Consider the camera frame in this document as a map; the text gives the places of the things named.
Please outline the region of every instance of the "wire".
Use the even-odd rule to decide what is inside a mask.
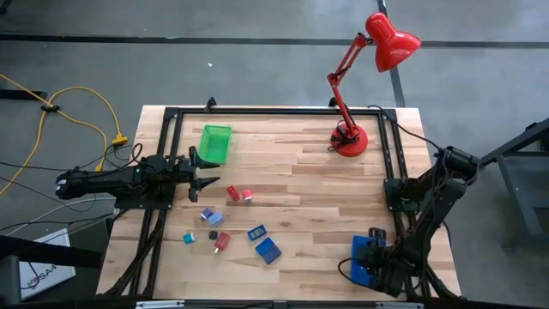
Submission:
[[[78,204],[78,203],[87,203],[87,202],[97,202],[97,201],[112,201],[112,200],[115,200],[116,198],[115,197],[97,197],[97,198],[89,198],[89,199],[85,199],[85,200],[80,200],[80,201],[75,201],[75,202],[72,202],[72,203],[67,203],[66,206],[70,206],[70,205],[75,205],[75,204]],[[11,227],[16,227],[16,226],[19,226],[19,225],[22,225],[21,227],[18,227],[16,228],[15,230],[9,232],[6,236],[11,236],[13,235],[14,233],[17,233],[19,232],[20,230],[22,230],[23,228],[27,227],[28,225],[30,224],[34,224],[36,221],[44,218],[45,216],[47,215],[50,215],[50,214],[53,214],[54,212],[60,210],[60,209],[63,209],[66,207],[65,205],[62,205],[62,206],[59,206],[59,207],[56,207],[55,209],[52,209],[48,212],[46,212],[45,214],[43,215],[40,215],[34,219],[32,219],[30,222],[23,222],[23,223],[17,223],[17,224],[12,224],[11,226],[8,226],[8,227],[3,227],[2,229],[0,229],[0,231],[3,231],[3,230],[6,230],[6,229],[9,229]]]
[[[86,218],[86,219],[80,219],[80,220],[74,220],[74,221],[48,221],[48,220],[44,220],[44,221],[33,221],[33,222],[23,222],[23,223],[17,223],[17,224],[12,224],[10,226],[7,226],[7,227],[3,227],[0,229],[0,231],[3,231],[3,230],[6,230],[8,228],[12,228],[12,227],[17,227],[17,226],[20,226],[20,225],[29,225],[29,224],[44,224],[44,223],[54,223],[54,224],[67,224],[67,225],[71,225],[71,224],[75,224],[75,223],[78,223],[78,222],[84,222],[84,221],[90,221],[90,220],[94,220],[96,219],[96,217],[94,218]]]
[[[351,279],[351,277],[347,276],[343,270],[341,270],[341,266],[346,263],[346,262],[349,262],[349,261],[359,261],[361,262],[358,258],[354,258],[354,257],[348,257],[348,258],[344,258],[342,259],[338,264],[337,264],[337,270],[340,272],[340,274],[347,280],[349,280],[350,282],[358,285],[358,286],[361,286],[361,287],[364,287],[364,288],[371,288],[371,287],[368,287],[367,285],[365,284],[362,284],[360,282],[356,282],[355,280]]]
[[[69,87],[69,88],[65,88],[65,89],[61,89],[59,91],[57,91],[50,99],[50,101],[53,101],[58,95],[62,94],[62,93],[65,93],[67,91],[70,91],[70,90],[83,90],[83,91],[88,91],[89,93],[92,93],[92,94],[95,94],[95,96],[97,96],[98,98],[100,98],[103,102],[105,102],[105,104],[109,107],[109,110],[111,110],[111,114],[112,114],[112,117],[114,118],[114,124],[116,125],[117,127],[117,133],[119,135],[122,135],[122,131],[120,130],[120,124],[118,123],[118,117],[117,117],[117,114],[114,112],[114,109],[112,109],[112,105],[111,103],[109,103],[108,100],[106,100],[103,96],[101,96],[101,94],[98,94],[95,90],[93,89],[90,89],[90,88],[87,88],[87,87],[82,87],[82,86],[74,86],[74,87]]]
[[[0,74],[0,77],[2,77],[5,81],[7,82],[10,82],[12,83],[13,85],[16,85],[18,88],[24,90],[25,92],[27,92],[28,94],[32,95],[34,98],[36,98],[37,100],[41,101],[42,103],[46,104],[47,106],[49,107],[52,107],[53,106],[53,101],[62,93],[65,93],[67,91],[70,91],[70,90],[74,90],[74,89],[80,89],[80,90],[84,90],[84,91],[88,91],[92,94],[95,94],[97,97],[99,97],[101,100],[103,100],[107,106],[109,107],[109,109],[111,110],[111,113],[112,113],[112,116],[114,118],[114,122],[115,122],[115,125],[117,127],[117,137],[123,137],[122,135],[122,132],[120,131],[120,125],[118,123],[118,117],[116,115],[116,113],[114,112],[114,110],[112,109],[112,106],[111,104],[104,98],[102,97],[100,94],[98,94],[96,91],[90,89],[90,88],[85,88],[85,87],[71,87],[71,88],[65,88],[65,89],[62,89],[62,90],[59,90],[57,91],[48,101],[42,99],[41,97],[39,97],[38,95],[36,95],[35,93],[33,93],[32,91],[30,91],[29,89],[23,87],[21,84],[13,81],[12,79],[10,79],[9,77],[3,75],[3,74]],[[106,135],[105,135],[105,132],[103,132],[103,130],[101,130],[100,128],[96,127],[95,125],[93,124],[89,124],[87,122],[84,122],[84,121],[80,121],[80,120],[76,120],[72,117],[70,117],[69,115],[65,114],[64,112],[61,112],[61,111],[57,111],[58,114],[60,114],[61,116],[63,116],[64,118],[68,119],[69,121],[75,123],[75,124],[81,124],[81,125],[85,125],[89,128],[92,128],[94,130],[96,130],[97,132],[99,132],[101,134],[101,136],[103,137],[103,145],[104,145],[104,150],[106,151],[106,148],[107,148],[107,141],[106,141]],[[39,131],[38,131],[38,135],[36,136],[36,142],[34,143],[34,147],[33,147],[33,150],[31,151],[31,153],[28,155],[28,157],[25,159],[24,163],[23,163],[23,166],[25,167],[28,162],[33,158],[34,156],[34,153],[36,153],[36,149],[38,148],[39,144],[40,144],[40,139],[42,138],[42,130],[43,130],[43,127],[44,127],[44,121],[45,121],[45,116],[46,116],[47,112],[46,111],[43,111],[42,112],[42,116],[40,117],[40,122],[39,122]],[[99,165],[95,168],[96,171],[102,171],[103,170],[103,164],[105,163],[105,159],[101,159]],[[21,172],[23,171],[23,167],[21,167],[19,169],[19,171],[17,171],[17,173],[14,175],[14,177],[12,177],[12,181],[15,181],[17,179],[17,177],[19,177],[19,175],[21,174]],[[13,182],[9,182],[7,183],[3,188],[2,190],[0,191],[0,196],[2,196],[5,191],[11,186],[11,184],[13,184]]]
[[[405,131],[407,134],[409,134],[409,135],[411,135],[411,136],[414,136],[414,137],[417,137],[418,139],[420,139],[420,140],[422,140],[422,141],[424,141],[424,142],[430,143],[430,144],[431,144],[434,148],[436,148],[437,150],[441,150],[441,149],[442,149],[442,148],[440,148],[436,143],[434,143],[433,141],[431,141],[430,139],[425,138],[425,137],[422,137],[422,136],[419,136],[419,135],[417,135],[417,134],[415,134],[415,133],[410,132],[409,130],[404,129],[400,124],[398,124],[398,122],[397,122],[395,119],[393,119],[392,117],[390,117],[390,115],[388,115],[388,113],[387,113],[382,107],[377,106],[377,105],[368,105],[368,108],[370,108],[370,107],[376,107],[376,108],[378,108],[378,109],[381,111],[381,113],[382,113],[390,122],[392,122],[393,124],[396,124],[399,128],[401,128],[401,130]]]
[[[38,126],[38,135],[36,136],[36,142],[34,142],[33,150],[28,155],[28,157],[25,159],[25,161],[23,162],[23,166],[26,166],[28,164],[28,162],[33,158],[34,153],[36,152],[36,149],[38,148],[38,145],[40,145],[40,139],[42,138],[42,129],[44,127],[45,115],[46,115],[46,112],[42,112],[42,116],[40,116],[40,123],[39,123],[39,126]],[[0,191],[0,197],[4,194],[4,192],[7,189],[10,188],[11,184],[13,184],[14,181],[17,179],[17,177],[19,177],[21,172],[23,172],[23,167],[20,168],[19,171],[17,171],[17,173],[15,173],[14,177],[11,178],[11,180],[8,182],[8,184],[3,187],[3,189]]]
[[[100,215],[100,216],[95,217],[95,218],[90,218],[89,220],[91,220],[91,221],[88,222],[88,223],[86,223],[86,224],[83,224],[83,225],[81,225],[81,226],[79,226],[79,227],[75,227],[75,228],[73,228],[73,229],[71,229],[71,230],[67,229],[67,232],[60,233],[59,235],[56,235],[56,236],[54,236],[54,237],[51,237],[51,238],[48,239],[48,240],[44,240],[44,241],[42,241],[42,242],[36,242],[36,244],[34,244],[34,245],[30,245],[30,246],[28,246],[28,247],[26,247],[26,248],[23,248],[23,249],[19,250],[19,251],[16,251],[16,252],[14,252],[14,253],[11,253],[10,256],[16,256],[16,255],[18,255],[18,254],[20,254],[20,253],[22,253],[22,252],[25,252],[25,251],[34,249],[35,247],[37,247],[37,246],[39,246],[39,245],[48,243],[48,242],[50,242],[50,241],[56,239],[57,237],[63,236],[63,235],[68,234],[68,233],[72,233],[72,232],[79,231],[79,230],[83,229],[84,227],[87,227],[87,226],[89,226],[90,224],[93,224],[93,223],[95,223],[96,221],[101,220],[101,219],[103,219],[103,218],[105,218],[105,217],[107,217],[107,216],[109,216],[109,215],[112,215],[112,213],[106,214],[106,215]]]
[[[101,160],[103,158],[103,156],[105,155],[110,155],[110,154],[115,154],[116,156],[116,152],[119,150],[119,149],[122,149],[122,148],[128,148],[128,147],[132,147],[133,145],[124,145],[124,146],[120,146],[118,148],[116,148],[115,150],[111,151],[111,152],[108,152],[108,153],[104,153],[101,157],[98,157],[97,159],[94,159],[88,163],[86,163],[85,165],[79,167],[79,168],[84,168],[84,167],[88,167],[90,165],[92,165],[94,162],[98,161],[98,160]],[[129,159],[120,159],[117,157],[117,159],[121,160],[121,161],[127,161]],[[23,165],[17,165],[17,164],[13,164],[13,163],[8,163],[8,162],[2,162],[0,161],[0,165],[5,165],[5,166],[8,166],[8,167],[22,167],[22,168],[30,168],[30,169],[39,169],[39,170],[46,170],[46,171],[56,171],[56,172],[68,172],[68,171],[71,171],[73,170],[73,168],[52,168],[52,167],[37,167],[37,166],[23,166]]]
[[[36,270],[34,269],[34,266],[30,263],[30,262],[27,262],[28,263],[28,266],[31,268],[31,270],[33,270],[33,273],[34,275],[36,276],[36,283],[30,287],[26,287],[26,288],[21,288],[21,289],[31,289],[31,288],[36,288],[38,287],[38,285],[40,284],[40,276],[38,276],[38,273],[36,272]]]
[[[38,195],[41,195],[42,197],[45,197],[45,198],[47,198],[47,199],[50,199],[50,200],[52,200],[52,201],[54,201],[54,202],[56,202],[56,203],[60,203],[60,204],[62,204],[64,207],[66,207],[66,208],[68,208],[68,209],[70,209],[70,210],[72,210],[72,211],[75,211],[75,212],[78,212],[78,213],[83,213],[83,212],[86,212],[86,211],[89,210],[89,209],[86,209],[86,210],[73,209],[73,208],[69,207],[66,203],[63,203],[63,202],[59,201],[58,199],[53,198],[53,197],[50,197],[50,196],[48,196],[48,195],[46,195],[46,194],[44,194],[44,193],[42,193],[42,192],[40,192],[40,191],[36,191],[35,189],[33,189],[33,188],[31,188],[31,187],[28,187],[28,186],[26,186],[26,185],[22,185],[22,184],[20,184],[20,183],[18,183],[18,182],[16,182],[16,181],[13,181],[13,180],[6,179],[6,178],[4,178],[4,177],[2,177],[2,176],[0,176],[0,179],[5,180],[5,181],[8,181],[8,182],[10,182],[10,183],[12,183],[12,184],[14,184],[14,185],[19,185],[21,188],[25,188],[25,189],[27,189],[27,190],[29,190],[29,191],[32,191],[32,192],[34,192],[34,193],[36,193],[36,194],[38,194]]]

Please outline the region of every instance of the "green bin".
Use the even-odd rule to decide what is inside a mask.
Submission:
[[[226,163],[231,147],[232,129],[224,125],[205,125],[198,154],[208,162]]]

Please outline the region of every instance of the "wooden table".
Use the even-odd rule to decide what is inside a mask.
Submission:
[[[165,106],[144,106],[135,143],[142,155],[153,155]],[[419,111],[396,109],[399,124],[423,136]],[[200,144],[205,124],[232,126],[229,160],[221,168],[200,171],[199,176],[220,176],[199,195],[187,198],[188,185],[179,185],[168,213],[156,299],[234,300],[391,300],[386,294],[362,288],[344,279],[337,264],[351,254],[353,235],[367,235],[369,227],[387,230],[395,240],[392,215],[386,210],[382,182],[385,178],[377,121],[355,116],[368,134],[369,145],[356,158],[327,151],[329,137],[341,117],[325,115],[185,115],[179,154]],[[168,132],[166,149],[170,149]],[[389,144],[393,137],[388,130]],[[425,143],[401,132],[407,170],[419,176],[431,167]],[[398,168],[394,166],[396,177]],[[226,188],[251,190],[253,204],[234,203]],[[218,229],[231,234],[228,247],[214,254],[208,239],[212,228],[200,220],[205,207],[226,217]],[[98,293],[106,291],[122,275],[136,254],[143,211],[130,210],[114,228],[101,273]],[[281,257],[266,265],[246,234],[260,224],[280,247]],[[195,233],[196,243],[186,245],[185,233]],[[446,231],[432,239],[430,263],[453,292],[459,294]],[[145,261],[142,277],[147,274]]]

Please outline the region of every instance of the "metal stand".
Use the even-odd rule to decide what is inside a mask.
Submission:
[[[480,160],[480,167],[497,162],[513,203],[522,212],[528,235],[502,243],[505,251],[549,245],[549,234],[540,224],[538,211],[549,208],[549,152],[519,151],[534,142],[546,145],[549,118],[530,125],[521,135],[493,150]]]

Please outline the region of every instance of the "concrete floor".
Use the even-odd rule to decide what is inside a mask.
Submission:
[[[395,26],[423,40],[548,41],[549,2],[387,1]],[[375,0],[193,0],[87,2],[15,0],[0,17],[0,32],[194,38],[351,39],[364,31]],[[113,104],[124,134],[133,139],[145,104],[325,105],[325,76],[343,45],[114,45],[0,41],[0,73],[29,88],[53,93],[82,85]],[[378,74],[375,49],[366,49],[341,87],[347,104],[395,106],[389,73]],[[547,49],[422,48],[399,66],[406,106],[420,109],[425,133],[440,145],[482,156],[549,114]],[[0,81],[0,88],[11,88]],[[69,115],[115,130],[103,103],[84,93],[57,102]],[[38,129],[39,105],[0,103],[0,160],[22,163]],[[32,164],[72,167],[101,155],[99,136],[52,115]],[[11,177],[13,168],[0,167]],[[26,170],[19,181],[53,196],[56,172]],[[13,186],[0,198],[0,227],[29,221],[53,201]],[[102,215],[97,203],[83,215],[59,211],[50,220]],[[549,255],[503,253],[499,244],[522,232],[500,173],[488,167],[447,220],[464,296],[517,305],[549,306]],[[29,227],[37,238],[58,226]]]

